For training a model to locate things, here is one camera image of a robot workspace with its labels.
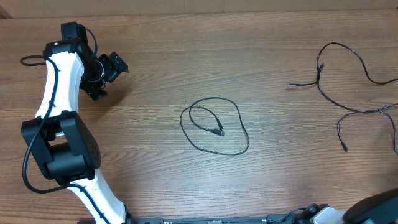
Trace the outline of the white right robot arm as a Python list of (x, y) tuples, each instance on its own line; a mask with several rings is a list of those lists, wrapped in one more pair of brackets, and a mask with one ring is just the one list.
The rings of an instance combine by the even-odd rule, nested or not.
[(334, 209), (327, 204), (314, 204), (306, 208), (300, 215), (297, 215), (293, 223), (397, 223), (397, 189), (363, 199), (347, 211)]

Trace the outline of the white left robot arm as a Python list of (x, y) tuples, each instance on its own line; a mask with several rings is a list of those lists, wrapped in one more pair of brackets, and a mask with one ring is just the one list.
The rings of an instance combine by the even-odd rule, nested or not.
[(105, 181), (98, 143), (78, 114), (81, 90), (98, 100), (107, 95), (107, 83), (129, 71), (116, 52), (98, 55), (97, 48), (90, 48), (90, 32), (77, 22), (63, 23), (62, 39), (47, 43), (39, 55), (47, 79), (35, 118), (21, 126), (27, 144), (22, 180), (37, 194), (72, 191), (93, 223), (134, 223)]

